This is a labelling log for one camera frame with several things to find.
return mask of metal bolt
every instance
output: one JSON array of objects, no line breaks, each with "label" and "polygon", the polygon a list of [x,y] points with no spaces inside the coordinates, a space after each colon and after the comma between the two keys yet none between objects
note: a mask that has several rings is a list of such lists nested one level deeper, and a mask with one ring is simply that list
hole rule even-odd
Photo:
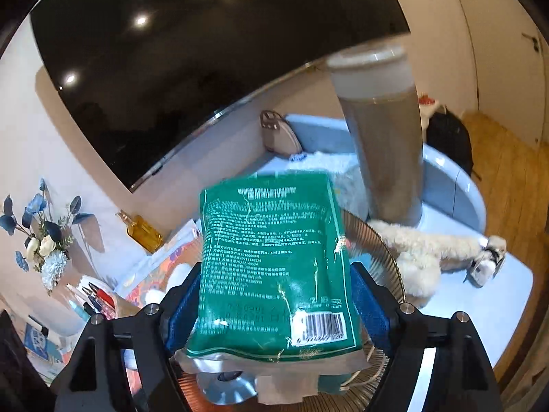
[{"label": "metal bolt", "polygon": [[469,315],[465,311],[458,311],[456,313],[456,317],[459,322],[468,322],[469,321]]},{"label": "metal bolt", "polygon": [[145,306],[145,313],[149,316],[158,313],[158,310],[160,310],[159,304],[148,304]]},{"label": "metal bolt", "polygon": [[404,302],[404,304],[400,304],[399,308],[400,308],[400,311],[403,312],[404,314],[412,314],[416,310],[416,307],[414,307],[412,304],[408,304],[408,302]]},{"label": "metal bolt", "polygon": [[101,313],[97,313],[90,318],[90,322],[92,323],[92,325],[98,325],[103,322],[104,319],[105,316],[103,316]]}]

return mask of fluffy toy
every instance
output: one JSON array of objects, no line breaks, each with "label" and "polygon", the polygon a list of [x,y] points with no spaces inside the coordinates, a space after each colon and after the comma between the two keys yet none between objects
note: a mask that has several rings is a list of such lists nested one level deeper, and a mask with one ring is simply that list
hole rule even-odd
[{"label": "fluffy toy", "polygon": [[467,268],[480,287],[499,271],[506,254],[506,242],[491,236],[486,247],[474,237],[428,234],[417,229],[370,220],[396,257],[406,291],[406,299],[417,307],[424,306],[436,292],[442,271]]}]

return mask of plastic bag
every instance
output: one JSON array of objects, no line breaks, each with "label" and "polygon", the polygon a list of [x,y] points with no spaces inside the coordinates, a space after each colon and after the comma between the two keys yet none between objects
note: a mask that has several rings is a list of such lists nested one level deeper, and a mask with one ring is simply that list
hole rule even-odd
[{"label": "plastic bag", "polygon": [[339,207],[348,210],[361,220],[368,218],[369,196],[356,154],[327,154],[318,151],[300,157],[298,160],[290,160],[287,169],[325,171],[331,178]]},{"label": "plastic bag", "polygon": [[200,206],[200,304],[187,356],[224,364],[315,363],[357,352],[364,367],[345,236],[327,174],[227,180],[204,190]]}]

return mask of black backpack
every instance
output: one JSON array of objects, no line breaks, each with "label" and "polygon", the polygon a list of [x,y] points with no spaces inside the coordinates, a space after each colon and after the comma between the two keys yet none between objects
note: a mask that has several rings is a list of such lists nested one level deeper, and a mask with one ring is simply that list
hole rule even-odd
[{"label": "black backpack", "polygon": [[427,127],[427,144],[444,153],[469,176],[473,172],[473,152],[469,132],[452,112],[436,112]]}]

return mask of black tv screen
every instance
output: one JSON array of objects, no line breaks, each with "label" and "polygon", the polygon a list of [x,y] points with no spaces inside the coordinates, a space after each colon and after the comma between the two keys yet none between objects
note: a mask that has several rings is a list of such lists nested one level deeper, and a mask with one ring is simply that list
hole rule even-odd
[{"label": "black tv screen", "polygon": [[41,0],[31,22],[70,114],[130,190],[268,82],[408,31],[397,0]]}]

